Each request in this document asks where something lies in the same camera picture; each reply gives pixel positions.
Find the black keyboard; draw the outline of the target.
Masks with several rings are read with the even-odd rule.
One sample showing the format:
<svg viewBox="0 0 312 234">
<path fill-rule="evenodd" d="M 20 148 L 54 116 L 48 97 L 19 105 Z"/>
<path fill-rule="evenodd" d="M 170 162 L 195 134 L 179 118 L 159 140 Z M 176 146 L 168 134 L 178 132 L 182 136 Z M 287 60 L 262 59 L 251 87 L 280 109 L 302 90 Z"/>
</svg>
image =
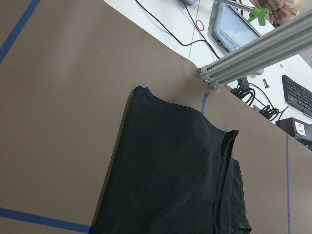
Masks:
<svg viewBox="0 0 312 234">
<path fill-rule="evenodd" d="M 284 91 L 284 99 L 291 106 L 312 115 L 312 93 L 305 87 L 301 86 L 287 75 L 282 75 L 282 85 Z"/>
</svg>

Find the black printed t-shirt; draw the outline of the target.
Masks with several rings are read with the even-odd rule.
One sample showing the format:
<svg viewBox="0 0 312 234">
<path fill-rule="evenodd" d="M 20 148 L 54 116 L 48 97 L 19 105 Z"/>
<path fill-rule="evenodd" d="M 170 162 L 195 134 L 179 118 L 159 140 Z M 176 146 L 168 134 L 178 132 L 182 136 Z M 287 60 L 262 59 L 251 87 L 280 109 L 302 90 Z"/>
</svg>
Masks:
<svg viewBox="0 0 312 234">
<path fill-rule="evenodd" d="M 97 234 L 248 234 L 237 130 L 137 87 L 97 216 Z"/>
</svg>

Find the metal stand with green tip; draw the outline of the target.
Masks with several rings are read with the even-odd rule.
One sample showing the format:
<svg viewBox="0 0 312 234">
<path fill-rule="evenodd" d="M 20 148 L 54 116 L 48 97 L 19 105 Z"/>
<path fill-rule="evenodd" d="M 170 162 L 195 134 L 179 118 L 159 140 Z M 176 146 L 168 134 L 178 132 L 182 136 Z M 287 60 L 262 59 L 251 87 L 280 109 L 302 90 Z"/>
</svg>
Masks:
<svg viewBox="0 0 312 234">
<path fill-rule="evenodd" d="M 248 22 L 251 22 L 255 19 L 258 20 L 258 24 L 260 26 L 265 26 L 267 24 L 267 16 L 269 15 L 270 11 L 268 8 L 256 8 L 244 5 L 242 3 L 233 1 L 233 0 L 217 0 L 217 2 L 221 2 L 223 4 L 239 8 L 243 11 L 247 11 L 249 13 Z"/>
</svg>

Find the seated person beige shirt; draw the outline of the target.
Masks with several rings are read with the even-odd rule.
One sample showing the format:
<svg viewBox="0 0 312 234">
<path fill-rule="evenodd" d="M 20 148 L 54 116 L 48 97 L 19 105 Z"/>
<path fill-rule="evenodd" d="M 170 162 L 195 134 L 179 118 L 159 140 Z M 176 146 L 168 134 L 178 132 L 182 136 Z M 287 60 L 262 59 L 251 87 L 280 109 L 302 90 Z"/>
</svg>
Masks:
<svg viewBox="0 0 312 234">
<path fill-rule="evenodd" d="M 309 0 L 250 0 L 256 8 L 269 10 L 267 19 L 275 28 L 290 22 L 308 2 Z"/>
</svg>

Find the aluminium frame post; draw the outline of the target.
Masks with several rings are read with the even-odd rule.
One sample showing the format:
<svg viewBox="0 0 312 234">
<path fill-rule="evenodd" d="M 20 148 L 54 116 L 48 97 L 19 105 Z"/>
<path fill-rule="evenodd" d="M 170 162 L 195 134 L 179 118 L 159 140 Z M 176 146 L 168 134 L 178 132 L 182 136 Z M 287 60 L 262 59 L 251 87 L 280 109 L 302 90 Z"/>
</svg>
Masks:
<svg viewBox="0 0 312 234">
<path fill-rule="evenodd" d="M 312 47 L 312 11 L 295 17 L 256 40 L 199 69 L 199 79 L 217 90 L 222 85 L 288 59 Z"/>
</svg>

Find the blue teach pendant tablet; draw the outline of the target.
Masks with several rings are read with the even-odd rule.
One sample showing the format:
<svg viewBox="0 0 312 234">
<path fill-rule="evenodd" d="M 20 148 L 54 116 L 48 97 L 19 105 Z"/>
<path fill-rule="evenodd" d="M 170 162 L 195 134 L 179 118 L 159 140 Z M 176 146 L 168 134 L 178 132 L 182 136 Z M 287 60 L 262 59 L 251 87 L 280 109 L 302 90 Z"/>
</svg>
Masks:
<svg viewBox="0 0 312 234">
<path fill-rule="evenodd" d="M 236 8 L 217 1 L 213 2 L 208 32 L 229 53 L 261 36 Z"/>
</svg>

